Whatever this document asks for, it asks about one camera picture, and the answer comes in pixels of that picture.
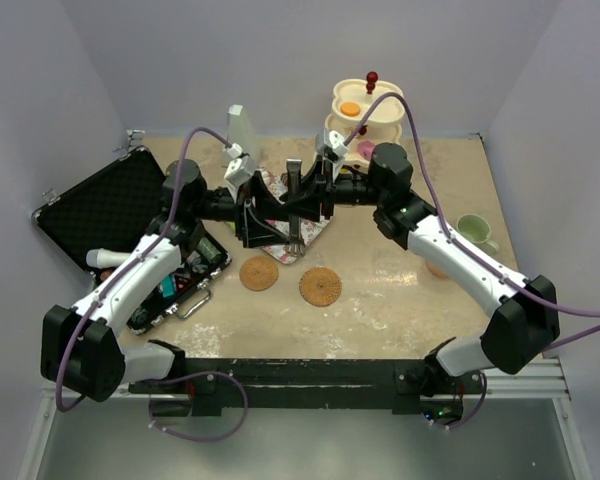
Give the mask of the pink cake slice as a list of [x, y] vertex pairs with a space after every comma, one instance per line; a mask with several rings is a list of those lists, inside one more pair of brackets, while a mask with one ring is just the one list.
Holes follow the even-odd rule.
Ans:
[[375, 144], [370, 141], [359, 142], [357, 145], [357, 153], [365, 160], [370, 161]]

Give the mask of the orange macaron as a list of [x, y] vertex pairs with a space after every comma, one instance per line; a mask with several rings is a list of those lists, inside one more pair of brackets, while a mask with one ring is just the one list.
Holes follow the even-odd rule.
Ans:
[[340, 112], [347, 117], [356, 117], [360, 111], [361, 107], [355, 102], [347, 101], [340, 105]]

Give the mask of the metal tongs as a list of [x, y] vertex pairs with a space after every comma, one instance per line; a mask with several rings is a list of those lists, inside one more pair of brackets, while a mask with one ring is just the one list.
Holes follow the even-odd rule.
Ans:
[[[288, 199], [292, 200], [294, 189], [299, 185], [301, 179], [302, 160], [298, 158], [288, 158], [286, 160], [286, 179]], [[291, 207], [289, 213], [289, 243], [286, 245], [286, 252], [293, 257], [302, 257], [305, 255], [305, 243], [301, 231], [301, 218]]]

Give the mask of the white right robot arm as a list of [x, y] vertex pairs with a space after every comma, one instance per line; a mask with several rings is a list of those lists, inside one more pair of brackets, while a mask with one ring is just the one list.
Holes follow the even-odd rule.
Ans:
[[372, 205], [379, 231], [401, 248], [441, 268], [489, 318], [477, 336], [453, 338], [426, 357], [428, 386], [449, 392], [461, 375], [497, 368], [516, 374], [560, 333], [554, 284], [528, 279], [497, 262], [452, 229], [441, 210], [412, 188], [413, 166], [395, 143], [375, 146], [369, 166], [358, 173], [331, 147], [322, 148], [307, 174], [296, 160], [286, 163], [288, 190], [282, 196], [294, 216], [332, 216], [337, 205]]

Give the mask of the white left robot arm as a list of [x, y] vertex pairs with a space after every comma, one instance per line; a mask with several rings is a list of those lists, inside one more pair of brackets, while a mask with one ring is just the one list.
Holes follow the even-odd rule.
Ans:
[[231, 221], [248, 247], [284, 242], [269, 225], [282, 206], [248, 155], [232, 160], [224, 185], [210, 190], [198, 164], [172, 164], [162, 186], [160, 208], [134, 248], [113, 273], [70, 307], [53, 306], [43, 317], [40, 372], [58, 390], [102, 402], [124, 383], [153, 381], [165, 392], [187, 380], [181, 354], [150, 342], [123, 349], [119, 336], [132, 314], [158, 284], [199, 245], [205, 220]]

